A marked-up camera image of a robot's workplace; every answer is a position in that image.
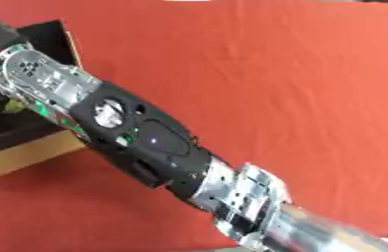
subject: silver metal tube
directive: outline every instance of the silver metal tube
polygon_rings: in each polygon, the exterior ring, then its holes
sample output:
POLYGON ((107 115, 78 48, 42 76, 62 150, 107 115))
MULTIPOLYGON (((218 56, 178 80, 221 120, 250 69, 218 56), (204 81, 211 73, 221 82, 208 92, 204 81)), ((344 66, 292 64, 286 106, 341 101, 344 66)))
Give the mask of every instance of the silver metal tube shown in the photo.
POLYGON ((266 237, 263 243, 274 251, 388 252, 380 238, 289 204, 282 205, 266 237))

